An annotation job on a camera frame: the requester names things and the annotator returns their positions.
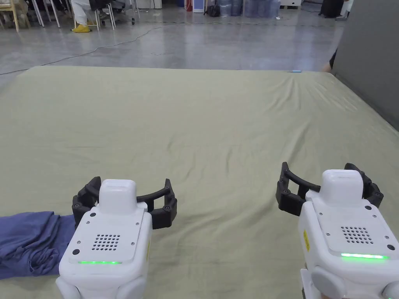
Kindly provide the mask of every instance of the green led light strip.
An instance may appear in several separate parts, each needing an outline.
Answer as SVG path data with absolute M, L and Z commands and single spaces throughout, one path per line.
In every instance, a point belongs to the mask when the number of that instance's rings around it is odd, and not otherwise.
M 96 262 L 96 261 L 81 261 L 78 262 L 79 264 L 92 264 L 92 265 L 117 265 L 121 264 L 122 262 Z
M 387 257 L 387 256 L 379 256 L 379 255 L 374 255 L 374 254 L 341 253 L 341 256 L 345 256 L 348 258 L 377 258 L 380 260 L 389 259 L 389 257 Z

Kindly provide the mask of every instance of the folded blue towel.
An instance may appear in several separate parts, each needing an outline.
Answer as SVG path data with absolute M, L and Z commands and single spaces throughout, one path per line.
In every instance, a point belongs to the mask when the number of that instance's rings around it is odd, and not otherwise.
M 74 232 L 73 215 L 28 212 L 0 217 L 0 279 L 58 274 Z

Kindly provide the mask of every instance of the yellow warning label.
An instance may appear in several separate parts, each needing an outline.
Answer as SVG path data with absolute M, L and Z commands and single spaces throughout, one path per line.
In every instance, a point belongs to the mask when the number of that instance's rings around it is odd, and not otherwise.
M 306 233 L 306 230 L 303 231 L 303 239 L 305 240 L 306 249 L 309 252 L 310 244 L 309 244 L 308 234 Z
M 147 248 L 147 261 L 148 261 L 148 256 L 149 255 L 150 255 L 150 241 L 148 242 L 148 248 Z

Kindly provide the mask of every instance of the white plastic casing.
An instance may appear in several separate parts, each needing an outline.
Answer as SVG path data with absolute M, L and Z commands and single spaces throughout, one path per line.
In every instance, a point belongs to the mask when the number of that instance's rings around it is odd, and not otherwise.
M 318 299 L 320 292 L 332 299 L 378 299 L 388 284 L 399 281 L 399 243 L 377 207 L 362 199 L 362 192 L 362 178 L 354 170 L 327 170 L 320 192 L 307 192 L 298 224 L 308 268 L 301 276 L 304 289 L 306 285 L 312 293 L 307 299 Z
M 137 203 L 130 180 L 103 181 L 99 202 L 80 221 L 56 284 L 64 299 L 141 299 L 152 233 L 147 205 Z

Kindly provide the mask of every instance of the mattress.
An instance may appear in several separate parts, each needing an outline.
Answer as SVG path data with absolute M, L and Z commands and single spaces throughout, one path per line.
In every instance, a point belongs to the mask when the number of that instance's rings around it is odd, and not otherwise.
M 316 184 L 354 163 L 399 236 L 399 134 L 327 73 L 35 67 L 0 91 L 0 140 L 1 216 L 71 214 L 98 175 L 138 195 L 171 180 L 178 215 L 153 233 L 144 298 L 301 298 L 283 161 Z M 2 280 L 1 297 L 58 299 L 55 279 Z

